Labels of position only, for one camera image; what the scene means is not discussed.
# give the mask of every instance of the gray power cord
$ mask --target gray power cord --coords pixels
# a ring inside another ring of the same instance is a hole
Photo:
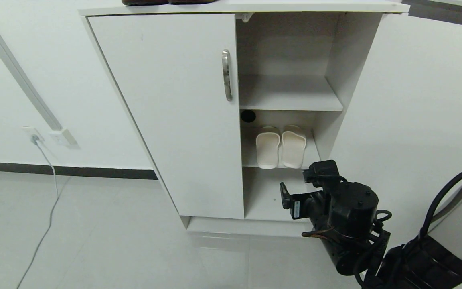
[[[31,265],[33,264],[33,261],[35,261],[35,257],[37,256],[37,252],[39,251],[40,245],[42,244],[42,241],[44,241],[44,237],[46,236],[47,232],[49,232],[49,229],[51,228],[51,223],[53,222],[53,211],[55,210],[55,207],[57,206],[58,200],[60,199],[60,195],[58,194],[57,172],[55,171],[55,167],[51,164],[49,159],[46,157],[46,154],[44,154],[44,151],[42,150],[42,148],[39,146],[39,143],[38,143],[39,140],[40,139],[39,139],[39,137],[37,135],[33,135],[31,137],[31,142],[37,146],[37,148],[40,150],[40,152],[42,153],[42,155],[46,159],[46,161],[49,164],[49,166],[51,167],[51,169],[53,169],[53,177],[55,178],[55,190],[57,191],[57,200],[55,201],[55,204],[53,205],[53,208],[51,208],[51,212],[49,213],[49,226],[47,227],[46,232],[44,233],[44,235],[40,239],[40,242],[38,243],[38,245],[37,245],[37,247],[35,249],[35,253],[33,253],[33,258],[31,258],[31,262],[28,265],[28,268],[26,269],[26,271],[24,272],[24,275],[22,275],[22,278],[20,279],[19,284],[17,285],[16,289],[19,289],[20,284],[24,280],[24,277],[26,277],[26,274],[28,274],[28,271],[31,268]]]

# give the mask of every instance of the cabinet door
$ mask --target cabinet door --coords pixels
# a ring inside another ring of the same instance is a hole
[[[462,26],[384,15],[330,157],[393,211],[390,242],[418,233],[462,171]]]
[[[234,15],[105,16],[90,24],[179,214],[243,218]]]

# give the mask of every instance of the electrical socket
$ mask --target electrical socket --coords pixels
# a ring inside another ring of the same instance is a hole
[[[49,135],[57,145],[71,146],[73,144],[76,144],[76,140],[70,134],[69,130],[67,130],[66,128],[63,128],[62,130],[54,130],[52,132],[49,132]]]
[[[28,140],[31,139],[33,135],[38,136],[38,140],[44,142],[44,138],[40,135],[39,131],[33,126],[21,126],[22,130],[28,135]]]

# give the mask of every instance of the pair of slippers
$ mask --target pair of slippers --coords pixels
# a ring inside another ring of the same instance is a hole
[[[256,137],[256,155],[258,166],[262,169],[277,168],[278,146],[282,140],[282,164],[287,168],[298,169],[302,167],[306,135],[298,126],[285,126],[283,134],[273,126],[261,128]]]

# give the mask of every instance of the white cabinet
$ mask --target white cabinet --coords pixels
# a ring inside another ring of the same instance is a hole
[[[398,170],[415,180],[424,161],[430,169],[448,155],[454,161],[444,172],[462,168],[462,153],[450,149],[462,148],[462,26],[392,14],[407,6],[386,1],[345,1],[336,12],[317,0],[234,3],[85,11],[156,173],[179,214],[192,217],[188,230],[296,236],[310,229],[279,198],[281,181],[291,193],[306,192],[301,169],[258,168],[261,126],[304,128],[304,167],[336,159],[343,175],[381,197],[388,183],[402,184]],[[258,12],[249,22],[235,20],[251,7]],[[240,120],[244,110],[255,120]],[[408,161],[415,158],[418,169]]]
[[[90,25],[179,214],[243,218],[235,16],[107,16]]]

